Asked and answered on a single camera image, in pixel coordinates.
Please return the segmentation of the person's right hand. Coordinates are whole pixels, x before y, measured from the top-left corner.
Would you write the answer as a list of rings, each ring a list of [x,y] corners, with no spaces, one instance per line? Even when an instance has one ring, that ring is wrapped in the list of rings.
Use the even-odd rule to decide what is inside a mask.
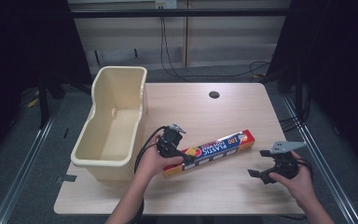
[[[304,211],[316,209],[319,201],[314,192],[310,171],[304,165],[299,165],[298,174],[292,179],[276,173],[270,173],[269,177],[287,187],[301,209]]]

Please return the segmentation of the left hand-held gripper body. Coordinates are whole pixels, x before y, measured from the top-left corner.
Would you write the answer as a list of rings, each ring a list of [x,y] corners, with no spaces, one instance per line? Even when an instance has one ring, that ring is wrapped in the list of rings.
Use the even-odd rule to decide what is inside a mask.
[[[177,147],[183,138],[183,133],[186,133],[186,131],[175,123],[169,126],[163,126],[162,129],[163,134],[157,141],[159,154],[163,158],[184,157],[185,154],[178,150]]]

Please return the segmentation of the person's left hand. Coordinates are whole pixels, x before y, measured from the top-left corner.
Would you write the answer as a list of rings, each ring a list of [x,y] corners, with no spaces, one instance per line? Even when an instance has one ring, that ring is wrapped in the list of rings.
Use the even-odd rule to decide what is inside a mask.
[[[150,181],[155,175],[159,174],[166,166],[181,163],[183,158],[181,156],[172,158],[163,158],[160,156],[156,143],[159,135],[156,134],[152,138],[152,143],[148,146],[142,156],[137,171],[135,173],[136,180]]]

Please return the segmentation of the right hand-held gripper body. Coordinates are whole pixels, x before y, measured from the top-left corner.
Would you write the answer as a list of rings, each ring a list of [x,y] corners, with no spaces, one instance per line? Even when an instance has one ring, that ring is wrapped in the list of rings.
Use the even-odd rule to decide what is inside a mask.
[[[292,179],[298,174],[297,160],[292,154],[296,149],[305,147],[307,144],[304,142],[288,142],[288,141],[276,141],[269,150],[274,157],[271,157],[275,161],[275,165],[268,170],[270,173],[276,173],[284,176],[287,179]],[[264,184],[273,184],[275,180],[268,177],[260,178]]]

